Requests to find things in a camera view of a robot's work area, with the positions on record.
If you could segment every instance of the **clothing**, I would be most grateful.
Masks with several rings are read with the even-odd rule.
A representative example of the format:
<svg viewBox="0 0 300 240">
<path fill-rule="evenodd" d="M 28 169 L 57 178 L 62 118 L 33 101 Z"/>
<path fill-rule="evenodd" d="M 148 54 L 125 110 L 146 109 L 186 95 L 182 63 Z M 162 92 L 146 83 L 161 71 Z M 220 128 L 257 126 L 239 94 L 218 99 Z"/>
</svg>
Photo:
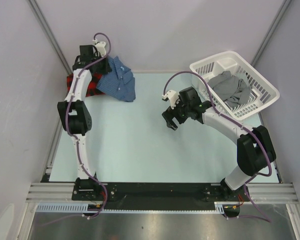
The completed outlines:
<svg viewBox="0 0 300 240">
<path fill-rule="evenodd" d="M 99 74 L 99 73 L 95 73 L 92 76 L 91 82 L 89 83 L 88 89 L 86 91 L 86 95 L 85 95 L 86 97 L 94 96 L 94 95 L 104 95 L 104 93 L 102 91 L 97 89 L 97 84 L 98 84 L 99 80 L 101 79 L 101 77 L 102 77 L 102 74 Z M 66 77 L 66 86 L 67 86 L 68 92 L 70 91 L 70 87 L 71 87 L 73 80 L 74 80 L 73 73 Z"/>
<path fill-rule="evenodd" d="M 231 75 L 230 71 L 224 71 L 211 78 L 208 85 L 229 107 L 235 108 L 249 101 L 251 86 L 248 84 L 248 79 L 243 78 Z"/>
<path fill-rule="evenodd" d="M 97 89 L 120 101 L 133 102 L 136 99 L 135 78 L 131 69 L 123 65 L 118 56 L 108 57 L 112 72 L 103 75 Z"/>
</svg>

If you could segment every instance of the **gray cloth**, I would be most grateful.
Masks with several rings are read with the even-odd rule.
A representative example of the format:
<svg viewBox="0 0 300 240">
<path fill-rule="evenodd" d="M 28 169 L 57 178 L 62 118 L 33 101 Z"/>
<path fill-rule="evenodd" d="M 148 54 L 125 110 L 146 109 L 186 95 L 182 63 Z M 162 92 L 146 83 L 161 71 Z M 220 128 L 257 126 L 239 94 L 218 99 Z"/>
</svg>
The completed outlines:
<svg viewBox="0 0 300 240">
<path fill-rule="evenodd" d="M 231 108 L 241 104 L 247 104 L 251 93 L 251 87 L 247 84 L 247 77 L 231 75 L 230 71 L 224 71 L 210 79 L 208 85 Z"/>
</svg>

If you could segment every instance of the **red plaid shirt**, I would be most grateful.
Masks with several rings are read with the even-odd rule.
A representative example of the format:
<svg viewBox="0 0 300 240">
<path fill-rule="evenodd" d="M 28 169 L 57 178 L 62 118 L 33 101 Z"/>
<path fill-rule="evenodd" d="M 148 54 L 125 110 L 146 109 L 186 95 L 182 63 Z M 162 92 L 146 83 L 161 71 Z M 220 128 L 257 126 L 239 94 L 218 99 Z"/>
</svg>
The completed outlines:
<svg viewBox="0 0 300 240">
<path fill-rule="evenodd" d="M 98 84 L 99 80 L 101 79 L 101 77 L 102 77 L 102 74 L 99 74 L 99 73 L 95 73 L 92 76 L 92 80 L 89 83 L 88 89 L 86 91 L 86 95 L 85 95 L 86 97 L 104 94 L 102 91 L 97 89 L 97 84 Z M 66 77 L 66 86 L 68 88 L 68 92 L 70 91 L 70 87 L 71 87 L 73 80 L 74 80 L 73 73 Z"/>
</svg>

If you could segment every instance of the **cable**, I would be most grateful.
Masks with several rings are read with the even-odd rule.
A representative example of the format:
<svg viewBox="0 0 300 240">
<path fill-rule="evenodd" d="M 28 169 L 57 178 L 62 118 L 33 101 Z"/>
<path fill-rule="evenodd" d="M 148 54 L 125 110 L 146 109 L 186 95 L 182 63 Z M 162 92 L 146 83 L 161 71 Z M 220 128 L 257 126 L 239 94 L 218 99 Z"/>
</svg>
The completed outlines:
<svg viewBox="0 0 300 240">
<path fill-rule="evenodd" d="M 73 90 L 72 90 L 72 96 L 71 96 L 71 98 L 70 98 L 70 100 L 69 100 L 69 103 L 68 103 L 67 108 L 66 108 L 66 111 L 65 111 L 65 129 L 66 129 L 66 132 L 68 133 L 68 135 L 69 135 L 70 137 L 75 138 L 75 140 L 76 140 L 76 152 L 77 152 L 77 157 L 78 157 L 79 164 L 81 165 L 82 170 L 85 172 L 85 174 L 86 174 L 89 178 L 91 178 L 93 181 L 95 181 L 96 183 L 98 183 L 98 184 L 103 188 L 104 193 L 105 193 L 104 203 L 102 204 L 102 207 L 101 207 L 101 208 L 98 210 L 98 212 L 96 212 L 94 215 L 89 216 L 89 217 L 87 218 L 88 220 L 89 220 L 89 219 L 93 219 L 93 218 L 95 218 L 96 216 L 98 216 L 98 215 L 100 214 L 100 212 L 105 208 L 105 205 L 106 205 L 107 199 L 108 199 L 108 192 L 107 192 L 107 189 L 106 189 L 105 185 L 104 185 L 102 182 L 100 182 L 97 178 L 93 177 L 93 176 L 85 169 L 85 166 L 84 166 L 84 164 L 83 164 L 83 162 L 82 162 L 82 160 L 81 160 L 81 156 L 80 156 L 80 149 L 79 149 L 79 144 L 80 144 L 80 143 L 79 143 L 79 138 L 78 138 L 76 135 L 72 134 L 72 133 L 70 132 L 70 129 L 69 129 L 69 112 L 70 112 L 70 106 L 71 106 L 71 103 L 73 102 L 73 99 L 74 99 L 74 94 L 75 94 L 75 92 L 76 92 L 78 80 L 79 80 L 81 74 L 82 74 L 86 69 L 90 68 L 92 65 L 97 64 L 98 62 L 100 62 L 100 61 L 102 61 L 103 59 L 105 59 L 106 57 L 108 57 L 109 53 L 111 52 L 111 42 L 110 42 L 110 39 L 108 38 L 108 36 L 105 35 L 105 34 L 102 33 L 102 32 L 98 32 L 98 33 L 96 33 L 96 34 L 93 36 L 93 39 L 95 39 L 97 35 L 102 35 L 102 36 L 104 36 L 104 37 L 107 39 L 107 41 L 108 41 L 108 43 L 109 43 L 109 50 L 108 50 L 108 52 L 107 52 L 103 57 L 101 57 L 101 58 L 99 58 L 98 60 L 96 60 L 96 61 L 94 61 L 94 62 L 92 62 L 92 63 L 86 65 L 84 68 L 81 69 L 81 71 L 79 72 L 78 76 L 77 76 L 76 79 L 75 79 L 74 86 L 73 86 Z"/>
<path fill-rule="evenodd" d="M 192 71 L 180 71 L 180 72 L 177 72 L 176 74 L 174 74 L 172 77 L 169 78 L 169 80 L 166 82 L 165 86 L 164 86 L 164 89 L 163 89 L 163 95 L 166 94 L 166 90 L 167 90 L 167 86 L 168 84 L 170 83 L 170 81 L 180 75 L 180 74 L 192 74 L 192 75 L 195 75 L 197 76 L 201 82 L 205 85 L 206 87 L 206 90 L 207 90 L 207 93 L 209 95 L 209 99 L 210 99 L 210 102 L 211 102 L 211 105 L 212 105 L 212 108 L 214 109 L 214 111 L 219 114 L 220 116 L 224 117 L 225 119 L 229 120 L 230 122 L 234 123 L 235 125 L 237 125 L 238 127 L 240 127 L 241 129 L 245 130 L 247 133 L 249 133 L 253 139 L 256 141 L 256 143 L 258 144 L 258 146 L 260 147 L 264 157 L 265 157 L 265 160 L 266 160 L 266 164 L 267 164 L 267 167 L 268 167 L 268 170 L 269 170 L 269 173 L 267 174 L 264 174 L 264 173 L 261 173 L 261 172 L 258 172 L 257 174 L 253 175 L 248 181 L 246 181 L 243 185 L 243 190 L 244 190 L 244 193 L 245 195 L 247 196 L 247 198 L 249 199 L 249 201 L 252 203 L 252 205 L 258 210 L 258 212 L 264 216 L 263 217 L 260 217 L 260 216 L 254 216 L 254 215 L 242 215 L 240 216 L 240 218 L 256 218 L 256 219 L 261 219 L 261 220 L 264 220 L 264 221 L 267 221 L 269 223 L 271 223 L 271 219 L 268 218 L 268 216 L 263 213 L 263 211 L 255 204 L 255 202 L 251 199 L 249 193 L 248 193 L 248 190 L 247 190 L 247 184 L 250 183 L 257 175 L 261 175 L 261 176 L 265 176 L 265 177 L 270 177 L 272 175 L 272 167 L 271 167 L 271 162 L 270 162 L 270 159 L 267 155 L 267 152 L 264 148 L 264 146 L 261 144 L 260 140 L 257 138 L 257 136 L 252 132 L 250 131 L 249 129 L 247 129 L 245 126 L 243 126 L 241 123 L 237 122 L 236 120 L 234 120 L 233 118 L 221 113 L 217 108 L 216 108 L 216 105 L 213 101 L 213 98 L 212 98 L 212 94 L 210 92 L 210 89 L 209 89 L 209 86 L 207 84 L 207 82 L 203 79 L 202 76 L 200 76 L 199 74 L 197 74 L 196 72 L 192 72 Z"/>
</svg>

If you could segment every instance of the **folded blue shirt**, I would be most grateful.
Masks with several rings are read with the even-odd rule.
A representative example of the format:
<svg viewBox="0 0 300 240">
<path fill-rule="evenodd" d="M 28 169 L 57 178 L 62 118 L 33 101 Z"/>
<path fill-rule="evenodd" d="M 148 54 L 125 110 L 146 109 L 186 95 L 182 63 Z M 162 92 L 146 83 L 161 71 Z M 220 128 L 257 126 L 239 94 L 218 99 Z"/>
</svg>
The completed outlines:
<svg viewBox="0 0 300 240">
<path fill-rule="evenodd" d="M 119 57 L 108 57 L 112 69 L 99 80 L 96 88 L 120 101 L 133 102 L 136 99 L 135 78 L 130 68 L 123 65 Z"/>
</svg>

